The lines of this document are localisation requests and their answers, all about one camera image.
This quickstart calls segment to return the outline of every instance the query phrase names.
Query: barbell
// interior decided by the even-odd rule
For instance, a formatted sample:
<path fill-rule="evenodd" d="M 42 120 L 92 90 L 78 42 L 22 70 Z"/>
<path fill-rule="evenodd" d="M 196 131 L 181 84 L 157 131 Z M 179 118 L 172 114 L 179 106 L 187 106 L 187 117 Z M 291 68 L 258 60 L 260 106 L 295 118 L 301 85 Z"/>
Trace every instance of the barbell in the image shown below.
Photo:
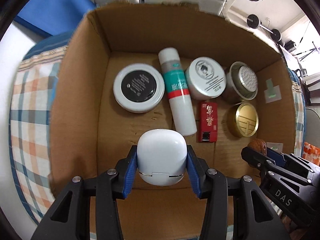
<path fill-rule="evenodd" d="M 280 31 L 277 29 L 269 30 L 267 27 L 263 26 L 262 22 L 260 21 L 258 16 L 256 16 L 255 14 L 250 14 L 247 17 L 247 25 L 253 29 L 258 29 L 259 27 L 263 28 L 264 30 L 271 33 L 271 38 L 273 41 L 275 41 L 276 43 L 278 43 L 281 46 L 284 46 L 284 41 L 282 40 L 282 36 L 281 36 Z"/>

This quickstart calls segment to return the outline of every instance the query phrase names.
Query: red package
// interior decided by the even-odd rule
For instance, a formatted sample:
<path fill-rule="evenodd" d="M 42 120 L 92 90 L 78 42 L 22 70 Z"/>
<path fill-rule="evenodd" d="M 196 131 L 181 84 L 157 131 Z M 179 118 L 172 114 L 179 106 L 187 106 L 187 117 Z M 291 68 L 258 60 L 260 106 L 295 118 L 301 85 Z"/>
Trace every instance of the red package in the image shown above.
<path fill-rule="evenodd" d="M 199 142 L 216 142 L 218 137 L 218 105 L 217 103 L 200 103 Z"/>

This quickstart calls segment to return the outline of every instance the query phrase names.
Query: teal label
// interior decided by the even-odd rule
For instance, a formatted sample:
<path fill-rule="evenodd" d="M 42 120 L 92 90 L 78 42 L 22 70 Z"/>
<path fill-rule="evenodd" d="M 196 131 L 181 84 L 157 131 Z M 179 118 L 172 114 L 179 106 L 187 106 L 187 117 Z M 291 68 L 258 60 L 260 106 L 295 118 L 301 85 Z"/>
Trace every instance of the teal label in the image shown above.
<path fill-rule="evenodd" d="M 163 75 L 165 89 L 167 93 L 175 90 L 188 89 L 186 77 L 183 70 L 172 70 Z"/>

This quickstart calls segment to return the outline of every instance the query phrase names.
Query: checkered cloth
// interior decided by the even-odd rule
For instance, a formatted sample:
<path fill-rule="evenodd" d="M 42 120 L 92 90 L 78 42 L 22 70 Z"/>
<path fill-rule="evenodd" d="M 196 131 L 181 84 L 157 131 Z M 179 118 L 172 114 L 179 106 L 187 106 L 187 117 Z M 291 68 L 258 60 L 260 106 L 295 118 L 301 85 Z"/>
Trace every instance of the checkered cloth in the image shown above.
<path fill-rule="evenodd" d="M 297 74 L 290 69 L 288 69 L 288 71 L 292 80 L 291 88 L 296 112 L 296 141 L 294 145 L 294 155 L 302 157 L 305 137 L 304 124 L 306 123 L 306 106 Z"/>
<path fill-rule="evenodd" d="M 66 46 L 21 62 L 13 87 L 9 145 L 13 179 L 26 211 L 38 224 L 54 201 L 48 175 L 49 114 Z"/>

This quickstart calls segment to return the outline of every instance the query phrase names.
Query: cardboard box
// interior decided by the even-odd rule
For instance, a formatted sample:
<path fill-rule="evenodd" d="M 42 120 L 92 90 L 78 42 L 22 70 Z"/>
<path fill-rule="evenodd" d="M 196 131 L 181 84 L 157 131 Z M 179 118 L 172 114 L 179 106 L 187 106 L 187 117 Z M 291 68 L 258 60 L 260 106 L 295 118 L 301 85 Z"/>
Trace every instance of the cardboard box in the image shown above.
<path fill-rule="evenodd" d="M 201 56 L 211 57 L 223 67 L 235 61 L 250 66 L 259 82 L 259 93 L 251 102 L 259 115 L 256 136 L 283 143 L 285 153 L 293 151 L 292 82 L 277 52 L 252 33 L 194 8 L 113 3 L 84 17 L 60 67 L 50 126 L 52 189 L 56 194 L 73 176 L 91 178 L 114 167 L 144 132 L 174 129 L 166 96 L 154 110 L 133 114 L 119 106 L 112 91 L 115 76 L 129 64 L 146 63 L 160 70 L 157 54 L 167 47 L 178 50 L 184 69 Z M 264 90 L 270 78 L 274 86 L 280 86 L 282 99 L 266 104 Z M 197 135 L 192 135 L 186 137 L 187 143 L 198 157 L 226 176 L 254 176 L 257 171 L 240 155 L 252 138 L 233 137 L 225 123 L 231 105 L 220 97 L 213 102 L 218 103 L 217 142 L 197 143 Z M 198 120 L 198 102 L 194 102 L 194 110 Z M 128 199 L 118 201 L 124 239 L 197 236 L 205 205 L 206 200 L 198 200 L 192 193 L 187 175 L 171 187 L 152 186 L 136 176 Z"/>

